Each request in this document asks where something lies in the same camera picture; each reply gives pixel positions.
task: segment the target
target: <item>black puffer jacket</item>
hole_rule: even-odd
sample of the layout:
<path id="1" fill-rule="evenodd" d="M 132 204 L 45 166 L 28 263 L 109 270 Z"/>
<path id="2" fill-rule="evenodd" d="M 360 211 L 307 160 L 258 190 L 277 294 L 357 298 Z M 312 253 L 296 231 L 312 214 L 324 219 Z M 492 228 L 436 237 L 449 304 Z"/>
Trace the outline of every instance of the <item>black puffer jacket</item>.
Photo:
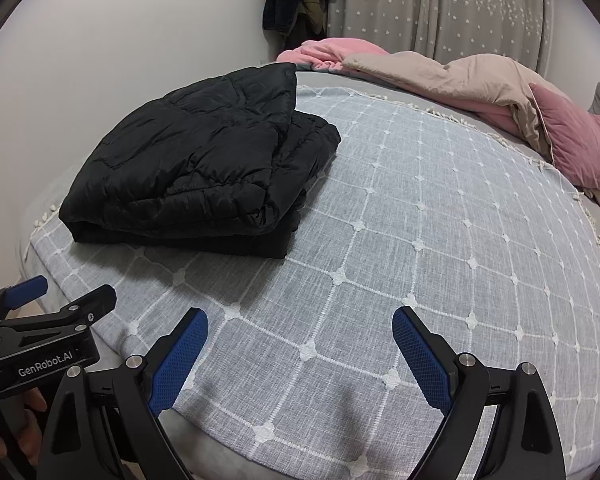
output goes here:
<path id="1" fill-rule="evenodd" d="M 290 63 L 150 101 L 100 141 L 60 219 L 77 242 L 284 257 L 304 185 L 340 142 L 335 126 L 295 106 Z"/>

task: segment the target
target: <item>gray curtain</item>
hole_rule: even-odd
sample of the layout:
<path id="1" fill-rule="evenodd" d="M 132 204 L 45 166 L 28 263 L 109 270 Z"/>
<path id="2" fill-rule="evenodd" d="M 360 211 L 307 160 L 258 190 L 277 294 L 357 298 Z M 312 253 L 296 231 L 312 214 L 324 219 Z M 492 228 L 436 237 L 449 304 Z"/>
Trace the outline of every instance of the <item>gray curtain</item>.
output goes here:
<path id="1" fill-rule="evenodd" d="M 490 52 L 543 73 L 552 0 L 335 0 L 328 34 L 447 63 Z"/>

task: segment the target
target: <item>beige comforter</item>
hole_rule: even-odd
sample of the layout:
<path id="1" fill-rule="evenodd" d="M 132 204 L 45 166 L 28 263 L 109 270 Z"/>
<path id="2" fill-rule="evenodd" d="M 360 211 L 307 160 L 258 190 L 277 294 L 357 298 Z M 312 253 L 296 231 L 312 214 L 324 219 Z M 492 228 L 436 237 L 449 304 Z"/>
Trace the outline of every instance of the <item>beige comforter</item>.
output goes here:
<path id="1" fill-rule="evenodd" d="M 509 57 L 477 54 L 441 65 L 416 52 L 350 54 L 342 65 L 442 104 L 476 112 L 552 160 L 529 83 L 565 95 Z"/>

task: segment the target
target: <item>gray bed sheet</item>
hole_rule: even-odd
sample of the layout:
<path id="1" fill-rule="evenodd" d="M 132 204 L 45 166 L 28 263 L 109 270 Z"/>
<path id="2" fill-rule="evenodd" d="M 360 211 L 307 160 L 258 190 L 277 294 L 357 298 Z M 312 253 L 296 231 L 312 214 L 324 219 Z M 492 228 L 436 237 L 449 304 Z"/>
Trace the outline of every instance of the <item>gray bed sheet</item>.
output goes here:
<path id="1" fill-rule="evenodd" d="M 485 123 L 482 123 L 471 114 L 444 107 L 407 92 L 384 88 L 369 82 L 353 80 L 343 76 L 327 73 L 298 73 L 298 84 L 305 84 L 314 87 L 332 86 L 352 88 L 354 90 L 372 95 L 385 96 L 391 101 L 412 103 L 420 107 L 432 107 L 433 109 L 442 113 L 452 113 L 456 118 L 464 118 L 465 120 L 476 124 L 482 131 L 499 133 L 512 144 L 515 144 L 517 147 L 519 147 L 523 153 L 530 156 L 535 155 L 535 153 L 528 148 L 528 146 L 522 144 L 519 139 L 516 139 L 488 126 Z M 42 215 L 45 212 L 48 212 L 49 205 L 58 205 L 62 201 L 68 191 L 68 187 L 73 181 L 74 176 L 81 165 L 82 161 L 78 161 L 77 164 L 74 164 L 72 167 L 67 169 L 58 179 L 53 182 L 50 187 L 45 190 L 42 195 L 38 196 L 27 209 L 22 221 L 22 227 L 18 236 L 18 245 L 16 247 L 17 259 L 20 264 L 20 272 L 23 278 L 29 278 L 37 274 L 48 276 L 48 272 L 46 271 L 42 262 L 37 258 L 36 253 L 34 251 L 28 251 L 30 234 L 33 229 L 34 222 L 42 218 Z M 600 235 L 600 208 L 587 198 L 584 198 L 584 203 L 596 221 L 596 230 Z M 40 301 L 43 310 L 46 312 L 53 312 L 67 302 L 67 298 L 59 290 L 55 282 L 53 280 L 49 280 L 49 292 Z M 101 354 L 101 361 L 95 365 L 95 367 L 109 368 L 117 366 L 121 361 L 120 357 L 97 335 L 95 338 Z M 250 462 L 236 452 L 228 449 L 211 437 L 207 436 L 174 410 L 164 412 L 161 415 L 161 422 L 184 463 L 192 473 L 200 476 L 200 478 L 204 478 L 205 480 L 277 480 L 288 478 L 259 464 Z M 588 478 L 591 473 L 592 471 L 586 470 L 578 473 L 577 476 L 571 476 L 570 478 Z"/>

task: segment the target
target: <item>human hand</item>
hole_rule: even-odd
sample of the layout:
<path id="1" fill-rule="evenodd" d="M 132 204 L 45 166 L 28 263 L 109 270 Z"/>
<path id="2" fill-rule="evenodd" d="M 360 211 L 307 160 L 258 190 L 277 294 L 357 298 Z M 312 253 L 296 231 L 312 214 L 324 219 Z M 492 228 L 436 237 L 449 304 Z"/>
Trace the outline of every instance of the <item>human hand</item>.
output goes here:
<path id="1" fill-rule="evenodd" d="M 37 412 L 46 411 L 46 400 L 40 393 L 40 390 L 34 388 L 24 393 L 24 403 Z M 31 410 L 25 410 L 27 425 L 23 428 L 19 435 L 16 436 L 18 445 L 29 460 L 32 466 L 38 465 L 40 458 L 40 447 L 42 446 L 42 432 L 38 426 L 36 416 Z M 7 447 L 4 441 L 0 438 L 0 459 L 7 456 Z"/>

